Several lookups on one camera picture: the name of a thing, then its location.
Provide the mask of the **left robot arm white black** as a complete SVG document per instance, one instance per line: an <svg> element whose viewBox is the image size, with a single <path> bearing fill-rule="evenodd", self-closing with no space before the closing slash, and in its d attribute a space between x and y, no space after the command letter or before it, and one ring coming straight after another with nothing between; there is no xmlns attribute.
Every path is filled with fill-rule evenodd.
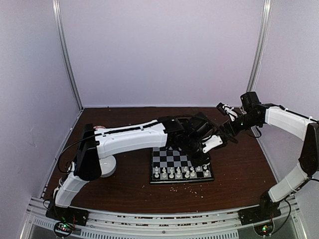
<svg viewBox="0 0 319 239"><path fill-rule="evenodd" d="M216 129L203 114L168 116L118 128L85 125L66 177L53 191L53 214L61 221L69 220L74 197L88 182L111 176L116 169L114 156L119 153L167 147L186 153L193 166L209 163L209 151L222 144Z"/></svg>

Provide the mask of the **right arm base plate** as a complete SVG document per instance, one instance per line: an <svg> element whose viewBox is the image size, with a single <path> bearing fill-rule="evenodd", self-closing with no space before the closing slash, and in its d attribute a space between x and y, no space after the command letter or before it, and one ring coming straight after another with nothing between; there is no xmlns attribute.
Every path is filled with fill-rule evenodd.
<svg viewBox="0 0 319 239"><path fill-rule="evenodd" d="M273 217L279 217L281 211L279 209L263 212L260 206L241 209L238 211L238 216L241 225L254 224L262 221L270 220Z"/></svg>

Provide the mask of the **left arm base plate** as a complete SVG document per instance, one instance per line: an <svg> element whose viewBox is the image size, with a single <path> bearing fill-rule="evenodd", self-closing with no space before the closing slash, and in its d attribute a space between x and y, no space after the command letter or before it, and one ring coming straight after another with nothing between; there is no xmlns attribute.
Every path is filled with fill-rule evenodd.
<svg viewBox="0 0 319 239"><path fill-rule="evenodd" d="M72 225L86 226L89 212L87 210L76 208L52 207L46 212L46 217L66 222Z"/></svg>

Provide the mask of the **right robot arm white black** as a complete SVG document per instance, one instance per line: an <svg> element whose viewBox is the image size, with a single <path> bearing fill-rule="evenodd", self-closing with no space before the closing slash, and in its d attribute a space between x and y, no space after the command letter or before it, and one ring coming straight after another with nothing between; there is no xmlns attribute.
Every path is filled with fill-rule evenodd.
<svg viewBox="0 0 319 239"><path fill-rule="evenodd" d="M312 117L288 110L282 105L262 104L256 92L246 92L241 97L243 113L219 103L217 109L230 117L221 130L236 136L242 130L264 124L278 127L303 142L297 165L280 182L264 192L259 205L238 212L241 223L246 225L280 216L279 204L291 193L299 191L319 170L319 122Z"/></svg>

